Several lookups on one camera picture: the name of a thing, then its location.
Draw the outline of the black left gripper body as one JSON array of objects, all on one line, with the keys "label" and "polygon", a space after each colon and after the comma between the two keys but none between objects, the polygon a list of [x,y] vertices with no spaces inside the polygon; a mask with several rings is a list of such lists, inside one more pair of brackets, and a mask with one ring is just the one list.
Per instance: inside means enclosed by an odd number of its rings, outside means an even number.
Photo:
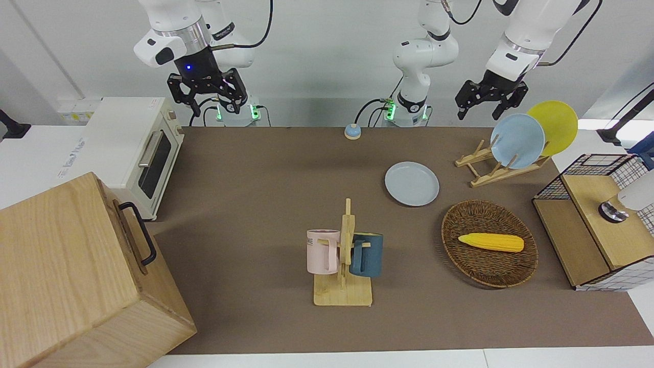
[{"label": "black left gripper body", "polygon": [[523,77],[519,76],[516,81],[512,81],[491,70],[486,70],[480,84],[482,89],[489,93],[512,94],[517,90],[523,90],[526,93],[529,88],[522,79]]}]

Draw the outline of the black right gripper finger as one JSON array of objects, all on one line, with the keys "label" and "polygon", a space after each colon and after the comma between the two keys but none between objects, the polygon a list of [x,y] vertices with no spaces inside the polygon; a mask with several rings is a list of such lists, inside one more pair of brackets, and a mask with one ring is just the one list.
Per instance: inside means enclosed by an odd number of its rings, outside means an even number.
[{"label": "black right gripper finger", "polygon": [[[195,99],[195,95],[198,93],[198,84],[195,81],[185,79],[185,77],[177,73],[170,73],[167,84],[173,100],[176,103],[189,106],[193,111],[193,117],[199,117],[201,109]],[[189,93],[185,94],[183,92],[181,87],[183,84],[189,88]]]},{"label": "black right gripper finger", "polygon": [[239,114],[248,100],[248,92],[236,68],[222,73],[219,83],[219,103],[227,112]]}]

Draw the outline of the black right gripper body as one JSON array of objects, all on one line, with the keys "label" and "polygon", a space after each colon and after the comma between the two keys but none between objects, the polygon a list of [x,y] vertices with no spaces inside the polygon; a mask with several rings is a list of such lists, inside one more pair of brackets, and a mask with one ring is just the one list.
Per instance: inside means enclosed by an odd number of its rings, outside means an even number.
[{"label": "black right gripper body", "polygon": [[174,60],[174,65],[181,76],[181,82],[192,88],[197,86],[196,93],[225,94],[222,72],[215,61],[210,46],[194,54]]}]

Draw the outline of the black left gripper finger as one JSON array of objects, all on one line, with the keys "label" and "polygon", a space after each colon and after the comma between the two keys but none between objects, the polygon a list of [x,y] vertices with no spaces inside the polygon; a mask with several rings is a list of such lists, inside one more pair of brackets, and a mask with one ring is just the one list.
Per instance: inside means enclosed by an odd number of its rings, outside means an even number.
[{"label": "black left gripper finger", "polygon": [[493,119],[498,120],[500,116],[509,108],[518,107],[528,91],[528,86],[517,86],[516,90],[512,91],[511,93],[498,91],[497,100],[499,104],[493,111]]},{"label": "black left gripper finger", "polygon": [[456,94],[457,116],[460,120],[465,118],[467,112],[474,106],[486,102],[491,94],[491,86],[473,81],[466,81]]}]

